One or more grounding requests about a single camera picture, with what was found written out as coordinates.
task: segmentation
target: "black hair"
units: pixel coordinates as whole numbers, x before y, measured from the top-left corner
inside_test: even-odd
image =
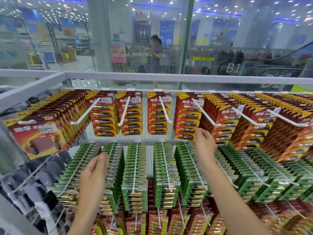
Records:
[[[156,34],[155,34],[155,35],[152,35],[151,39],[159,41],[160,45],[162,45],[162,41],[161,41],[161,39],[158,37],[158,35],[156,35]]]

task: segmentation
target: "ceiling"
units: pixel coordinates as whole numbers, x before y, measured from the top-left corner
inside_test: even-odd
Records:
[[[135,21],[186,18],[186,0],[107,0],[107,5],[108,8],[123,8],[121,11],[130,8]],[[264,6],[269,11],[262,14],[274,15],[273,22],[312,23],[313,0],[195,0],[192,18],[214,17],[239,21],[245,13],[259,11]],[[59,24],[60,18],[89,22],[86,0],[0,0],[0,14],[22,18],[19,7],[37,9],[44,20],[50,23]]]

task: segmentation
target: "pink sign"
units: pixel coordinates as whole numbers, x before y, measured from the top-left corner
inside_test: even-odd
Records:
[[[112,63],[126,63],[126,49],[124,40],[112,40],[111,61]]]

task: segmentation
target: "shopping area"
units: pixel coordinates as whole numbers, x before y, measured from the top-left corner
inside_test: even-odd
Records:
[[[310,77],[311,13],[312,0],[0,0],[0,68],[149,73],[156,34],[163,74]]]
[[[311,78],[38,70],[0,76],[35,78],[0,94],[3,234],[68,233],[80,172],[101,152],[114,166],[91,234],[227,234],[198,167],[197,127],[213,135],[217,165],[273,234],[311,233],[313,94],[255,88],[309,88]],[[206,84],[212,88],[192,88]]]

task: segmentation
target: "woman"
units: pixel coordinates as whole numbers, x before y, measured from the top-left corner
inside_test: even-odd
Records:
[[[215,162],[215,140],[201,128],[197,130],[198,164],[210,186],[229,235],[271,235],[268,228],[243,201]],[[79,202],[72,227],[67,235],[88,235],[99,211],[109,168],[109,156],[93,158],[80,174]]]
[[[152,54],[150,62],[150,73],[160,73],[160,59],[163,53],[162,41],[155,34],[151,37],[152,48],[149,49],[149,52]]]

